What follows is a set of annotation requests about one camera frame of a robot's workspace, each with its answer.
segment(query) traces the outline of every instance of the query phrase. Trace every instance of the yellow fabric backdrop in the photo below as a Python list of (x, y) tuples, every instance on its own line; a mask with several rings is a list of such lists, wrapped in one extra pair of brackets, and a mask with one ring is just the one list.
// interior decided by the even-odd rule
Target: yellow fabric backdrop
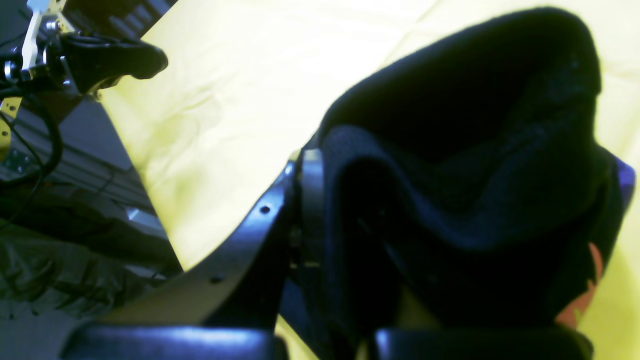
[[(185, 269), (215, 249), (314, 132), (332, 101), (384, 65), (471, 24), (553, 5), (588, 24), (604, 92), (597, 137), (640, 169), (637, 0), (180, 0), (145, 35), (154, 79), (103, 104)], [(640, 206), (580, 327), (597, 359), (640, 359)], [(312, 358), (280, 319), (293, 359)]]

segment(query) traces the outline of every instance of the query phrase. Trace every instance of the screw hole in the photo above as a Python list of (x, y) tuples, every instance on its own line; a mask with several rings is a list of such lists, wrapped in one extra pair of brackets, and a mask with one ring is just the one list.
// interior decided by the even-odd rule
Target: screw hole
[(224, 279), (225, 279), (225, 276), (223, 274), (216, 274), (216, 275), (214, 275), (214, 276), (209, 278), (209, 282), (211, 284), (219, 284)]

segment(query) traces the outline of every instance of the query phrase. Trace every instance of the orange fabric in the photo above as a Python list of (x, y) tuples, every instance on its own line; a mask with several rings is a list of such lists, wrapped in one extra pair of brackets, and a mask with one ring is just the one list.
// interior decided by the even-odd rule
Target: orange fabric
[(602, 270), (604, 268), (602, 264), (602, 255), (600, 255), (600, 251), (596, 245), (593, 245), (593, 243), (589, 243), (589, 249), (591, 250), (591, 256), (593, 256), (593, 263), (596, 268), (595, 283), (592, 279), (588, 279), (587, 292), (570, 302), (556, 317), (557, 323), (569, 326), (572, 329), (578, 327), (578, 323), (580, 322), (582, 315), (587, 310), (587, 307), (589, 307), (591, 299), (593, 299), (593, 295), (596, 293), (596, 286), (600, 283), (602, 278)]

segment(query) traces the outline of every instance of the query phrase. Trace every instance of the wire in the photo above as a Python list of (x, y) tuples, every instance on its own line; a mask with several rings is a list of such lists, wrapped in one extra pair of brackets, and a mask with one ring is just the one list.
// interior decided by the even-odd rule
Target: wire
[[(60, 135), (58, 125), (53, 121), (49, 112), (44, 105), (42, 105), (40, 100), (33, 94), (25, 92), (19, 88), (7, 88), (0, 90), (0, 101), (5, 97), (21, 97), (23, 100), (27, 99), (30, 105), (32, 105), (32, 109), (35, 108), (34, 110), (36, 111), (36, 115), (40, 116), (47, 127), (49, 138), (51, 139), (51, 155), (47, 162), (42, 165), (42, 177), (46, 177), (55, 170), (58, 164), (60, 164), (60, 160), (62, 160), (62, 150), (64, 145), (62, 143), (62, 136)], [(0, 182), (0, 190), (6, 190), (15, 186), (31, 183), (36, 180), (38, 176), (38, 174), (29, 174), (19, 177), (18, 179)]]
[(2, 121), (4, 121), (7, 124), (7, 126), (9, 126), (9, 128), (12, 131), (12, 133), (14, 133), (15, 136), (20, 140), (20, 142), (22, 142), (24, 144), (24, 146), (27, 147), (29, 152), (33, 155), (33, 157), (38, 162), (38, 171), (37, 171), (38, 180), (36, 182), (36, 185), (34, 185), (33, 189), (31, 189), (31, 193), (27, 196), (27, 199), (22, 203), (22, 205), (18, 208), (18, 210), (13, 213), (13, 215), (9, 218), (9, 220), (7, 220), (4, 224), (0, 225), (0, 230), (3, 230), (5, 227), (9, 226), (16, 219), (18, 219), (18, 217), (22, 214), (22, 212), (24, 212), (24, 210), (27, 208), (27, 206), (29, 205), (29, 203), (33, 199), (33, 196), (35, 195), (36, 191), (38, 191), (38, 188), (42, 184), (42, 179), (44, 178), (44, 174), (43, 174), (43, 170), (42, 169), (43, 169), (44, 166), (42, 164), (42, 159), (40, 159), (40, 156), (33, 149), (31, 144), (29, 144), (29, 142), (27, 142), (27, 140), (25, 140), (22, 137), (22, 135), (20, 135), (20, 133), (13, 126), (13, 124), (6, 118), (4, 113), (1, 112), (1, 111), (0, 111), (0, 118), (2, 118)]
[(14, 38), (11, 38), (11, 39), (9, 39), (7, 41), (0, 42), (0, 47), (8, 45), (8, 44), (10, 44), (10, 43), (12, 43), (12, 42), (14, 42), (16, 40), (20, 40), (20, 38), (24, 38), (26, 35), (27, 35), (27, 32), (25, 31), (25, 32), (21, 33), (20, 35), (14, 37)]

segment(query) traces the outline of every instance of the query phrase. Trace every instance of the silver metal part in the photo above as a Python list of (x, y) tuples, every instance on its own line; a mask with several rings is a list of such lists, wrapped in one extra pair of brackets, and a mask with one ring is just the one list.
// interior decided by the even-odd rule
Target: silver metal part
[(56, 19), (56, 20), (47, 21), (46, 28), (47, 28), (47, 31), (51, 33), (55, 33), (59, 31), (61, 28), (60, 20)]
[(302, 153), (300, 187), (303, 243), (319, 261), (324, 258), (324, 164), (320, 149)]
[(5, 61), (4, 62), (4, 78), (7, 79), (8, 81), (11, 81), (12, 83), (17, 83), (18, 79), (15, 79), (12, 75), (12, 65), (13, 63), (11, 61)]
[(49, 49), (48, 48), (44, 48), (44, 51), (42, 51), (42, 63), (47, 65), (47, 61), (49, 59), (49, 55), (48, 55)]

